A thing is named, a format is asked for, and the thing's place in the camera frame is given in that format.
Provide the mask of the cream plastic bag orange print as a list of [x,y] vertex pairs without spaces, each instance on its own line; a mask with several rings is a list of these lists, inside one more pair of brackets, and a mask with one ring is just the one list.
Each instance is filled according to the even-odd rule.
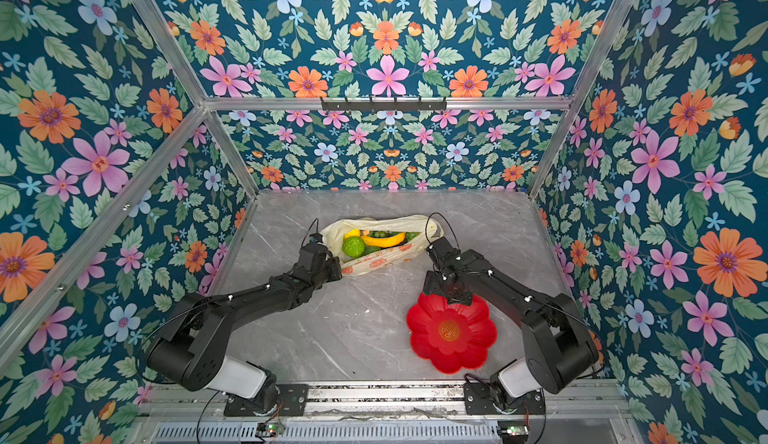
[[341,262],[343,277],[360,276],[415,259],[444,236],[425,215],[390,219],[340,219],[320,231],[324,244]]

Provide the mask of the red flower-shaped plate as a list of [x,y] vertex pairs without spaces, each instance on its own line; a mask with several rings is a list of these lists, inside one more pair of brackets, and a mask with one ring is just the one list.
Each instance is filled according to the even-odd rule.
[[498,336],[489,305],[479,297],[469,305],[449,304],[442,296],[421,293],[406,324],[412,351],[447,375],[481,368]]

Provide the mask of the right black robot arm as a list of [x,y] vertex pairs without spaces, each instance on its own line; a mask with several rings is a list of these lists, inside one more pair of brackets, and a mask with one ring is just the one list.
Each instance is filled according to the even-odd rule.
[[494,267],[475,250],[462,251],[446,238],[427,246],[433,268],[424,294],[444,299],[444,311],[470,308],[483,300],[520,329],[523,357],[492,374],[489,393],[500,408],[530,392],[557,394],[599,363],[589,326],[571,297],[535,291]]

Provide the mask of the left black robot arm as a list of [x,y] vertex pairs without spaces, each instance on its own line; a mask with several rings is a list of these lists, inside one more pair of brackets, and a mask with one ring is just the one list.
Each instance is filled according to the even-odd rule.
[[271,392],[274,374],[227,354],[234,331],[305,304],[342,278],[340,259],[320,242],[302,246],[286,273],[231,294],[187,295],[151,336],[147,367],[189,391],[211,389],[254,401]]

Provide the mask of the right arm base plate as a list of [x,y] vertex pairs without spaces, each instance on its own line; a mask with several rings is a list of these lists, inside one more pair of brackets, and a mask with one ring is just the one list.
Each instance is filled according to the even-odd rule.
[[472,373],[464,374],[464,405],[468,415],[544,416],[545,397],[535,390],[521,397],[506,393],[500,383],[481,378]]

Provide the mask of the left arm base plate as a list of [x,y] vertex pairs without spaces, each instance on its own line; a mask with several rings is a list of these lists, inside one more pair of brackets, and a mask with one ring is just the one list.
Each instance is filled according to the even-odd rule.
[[225,417],[300,417],[305,413],[310,387],[307,384],[269,384],[254,398],[231,395]]

